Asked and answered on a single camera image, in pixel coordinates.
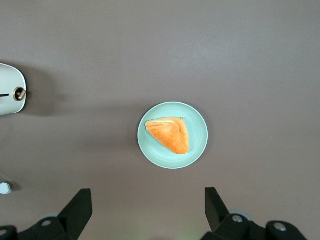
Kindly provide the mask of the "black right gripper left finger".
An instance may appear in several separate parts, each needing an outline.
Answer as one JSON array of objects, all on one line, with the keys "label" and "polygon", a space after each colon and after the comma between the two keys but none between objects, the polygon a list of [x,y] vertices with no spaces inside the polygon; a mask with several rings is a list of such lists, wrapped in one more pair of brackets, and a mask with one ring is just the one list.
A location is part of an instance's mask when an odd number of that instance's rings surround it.
[{"label": "black right gripper left finger", "polygon": [[18,232],[14,225],[0,227],[2,240],[77,240],[93,214],[92,194],[81,189],[57,215],[41,219]]}]

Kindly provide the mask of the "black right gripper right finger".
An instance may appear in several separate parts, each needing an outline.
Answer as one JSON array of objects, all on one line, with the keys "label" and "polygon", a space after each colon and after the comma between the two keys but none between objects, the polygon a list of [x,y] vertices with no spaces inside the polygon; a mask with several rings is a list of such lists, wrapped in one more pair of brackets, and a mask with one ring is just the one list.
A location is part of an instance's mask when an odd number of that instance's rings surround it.
[{"label": "black right gripper right finger", "polygon": [[273,220],[261,227],[240,213],[230,213],[214,187],[205,188],[205,215],[211,231],[203,240],[305,240],[292,224]]}]

